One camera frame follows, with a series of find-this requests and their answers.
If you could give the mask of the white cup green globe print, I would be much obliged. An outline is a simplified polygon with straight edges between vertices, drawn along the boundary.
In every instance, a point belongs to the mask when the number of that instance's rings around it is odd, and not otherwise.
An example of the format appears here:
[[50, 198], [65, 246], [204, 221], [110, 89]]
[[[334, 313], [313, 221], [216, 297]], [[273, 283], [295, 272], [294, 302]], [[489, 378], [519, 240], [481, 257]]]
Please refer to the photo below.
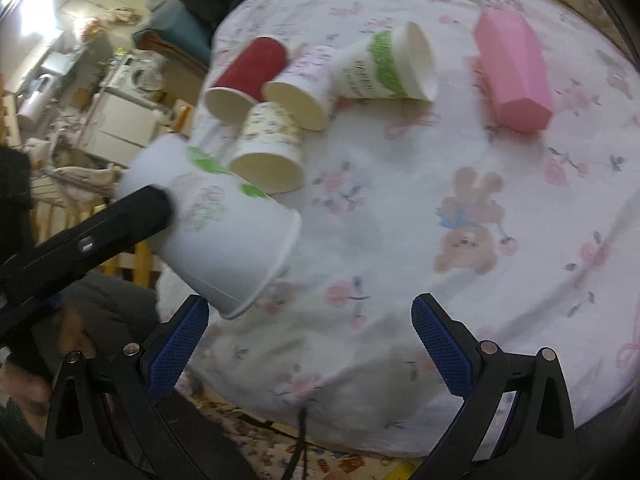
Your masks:
[[276, 278], [298, 240], [302, 218], [224, 168], [178, 134], [142, 150], [116, 197], [152, 185], [169, 198], [168, 227], [149, 248], [222, 318], [237, 318]]

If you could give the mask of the yellow cartoon paper cup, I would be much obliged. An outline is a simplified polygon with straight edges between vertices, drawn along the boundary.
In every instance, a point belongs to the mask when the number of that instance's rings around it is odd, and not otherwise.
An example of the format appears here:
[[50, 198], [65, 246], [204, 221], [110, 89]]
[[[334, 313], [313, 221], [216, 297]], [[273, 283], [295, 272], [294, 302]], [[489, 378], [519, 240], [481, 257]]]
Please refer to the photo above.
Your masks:
[[281, 104], [262, 102], [250, 109], [229, 169], [267, 194], [292, 192], [304, 184], [303, 136]]

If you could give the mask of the red ribbed paper cup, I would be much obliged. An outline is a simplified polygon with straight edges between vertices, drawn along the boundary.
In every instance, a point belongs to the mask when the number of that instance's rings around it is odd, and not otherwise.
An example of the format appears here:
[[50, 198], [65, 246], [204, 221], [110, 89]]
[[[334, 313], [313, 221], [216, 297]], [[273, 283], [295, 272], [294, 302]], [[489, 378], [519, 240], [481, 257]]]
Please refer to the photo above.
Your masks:
[[250, 109], [264, 100], [262, 87], [286, 66], [288, 47], [281, 40], [270, 36], [253, 39], [207, 88], [204, 104], [209, 114], [239, 127]]

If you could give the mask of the pink patterned paper cup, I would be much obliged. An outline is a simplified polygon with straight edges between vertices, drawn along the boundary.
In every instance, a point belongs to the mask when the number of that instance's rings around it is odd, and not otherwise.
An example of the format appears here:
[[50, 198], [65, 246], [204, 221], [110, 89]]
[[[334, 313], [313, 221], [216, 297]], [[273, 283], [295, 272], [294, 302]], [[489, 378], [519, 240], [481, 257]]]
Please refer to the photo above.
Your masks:
[[323, 131], [333, 115], [338, 95], [330, 70], [336, 50], [318, 46], [288, 64], [262, 86], [266, 101], [282, 105], [300, 128]]

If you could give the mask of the pink faceted plastic cup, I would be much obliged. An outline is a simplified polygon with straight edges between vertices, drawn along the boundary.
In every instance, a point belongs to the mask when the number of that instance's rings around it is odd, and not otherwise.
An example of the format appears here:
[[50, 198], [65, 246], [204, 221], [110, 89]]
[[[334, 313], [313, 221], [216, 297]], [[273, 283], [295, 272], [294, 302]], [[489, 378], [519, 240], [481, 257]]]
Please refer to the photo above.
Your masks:
[[547, 64], [528, 21], [518, 12], [487, 9], [473, 37], [498, 125], [520, 133], [547, 129], [554, 115]]

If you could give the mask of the white cup green tree band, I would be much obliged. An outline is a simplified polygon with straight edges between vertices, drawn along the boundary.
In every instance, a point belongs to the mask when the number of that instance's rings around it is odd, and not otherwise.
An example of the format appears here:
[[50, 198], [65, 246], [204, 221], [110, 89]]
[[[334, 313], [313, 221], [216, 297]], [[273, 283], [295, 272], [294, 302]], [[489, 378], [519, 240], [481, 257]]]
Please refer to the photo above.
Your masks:
[[336, 91], [349, 99], [433, 103], [438, 92], [435, 55], [415, 22], [337, 50], [330, 71]]

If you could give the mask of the white kitchen cabinet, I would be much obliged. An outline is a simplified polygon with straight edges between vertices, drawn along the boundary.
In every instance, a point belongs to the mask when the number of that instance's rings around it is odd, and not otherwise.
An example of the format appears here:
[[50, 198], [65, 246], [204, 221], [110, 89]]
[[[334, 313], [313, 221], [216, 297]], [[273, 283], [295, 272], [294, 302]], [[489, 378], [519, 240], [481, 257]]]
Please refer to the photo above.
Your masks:
[[92, 104], [75, 148], [128, 167], [154, 141], [165, 119], [163, 110], [103, 92]]

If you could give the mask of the floral white bed sheet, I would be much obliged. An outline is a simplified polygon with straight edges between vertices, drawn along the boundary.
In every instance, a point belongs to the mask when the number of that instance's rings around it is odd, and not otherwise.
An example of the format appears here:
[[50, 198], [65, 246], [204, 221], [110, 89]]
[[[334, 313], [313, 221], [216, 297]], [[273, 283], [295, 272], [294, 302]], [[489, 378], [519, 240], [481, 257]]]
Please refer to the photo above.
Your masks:
[[[547, 63], [555, 114], [538, 136], [489, 115], [473, 28], [520, 14]], [[219, 26], [212, 73], [272, 35], [344, 48], [416, 22], [433, 105], [341, 102], [282, 196], [303, 231], [246, 313], [213, 318], [191, 367], [224, 400], [342, 448], [426, 454], [460, 402], [410, 321], [429, 292], [480, 339], [560, 358], [589, 422], [639, 373], [639, 75], [598, 0], [245, 0]]]

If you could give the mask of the white washing machine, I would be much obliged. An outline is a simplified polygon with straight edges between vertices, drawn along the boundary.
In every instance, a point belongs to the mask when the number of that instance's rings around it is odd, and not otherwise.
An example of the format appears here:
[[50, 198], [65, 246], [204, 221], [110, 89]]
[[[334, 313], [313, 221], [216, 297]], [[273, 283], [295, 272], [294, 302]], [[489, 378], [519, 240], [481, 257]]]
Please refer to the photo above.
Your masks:
[[126, 54], [103, 84], [114, 96], [134, 102], [155, 103], [164, 91], [167, 58], [154, 51]]

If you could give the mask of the teal bed frame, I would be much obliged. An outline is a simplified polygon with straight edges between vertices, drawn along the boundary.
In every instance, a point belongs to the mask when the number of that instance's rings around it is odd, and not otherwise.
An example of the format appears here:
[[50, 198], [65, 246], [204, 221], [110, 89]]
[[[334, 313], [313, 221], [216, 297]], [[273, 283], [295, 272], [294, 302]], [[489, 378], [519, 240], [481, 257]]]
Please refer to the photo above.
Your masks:
[[198, 70], [208, 70], [213, 32], [180, 0], [167, 0], [132, 33], [140, 50], [169, 55]]

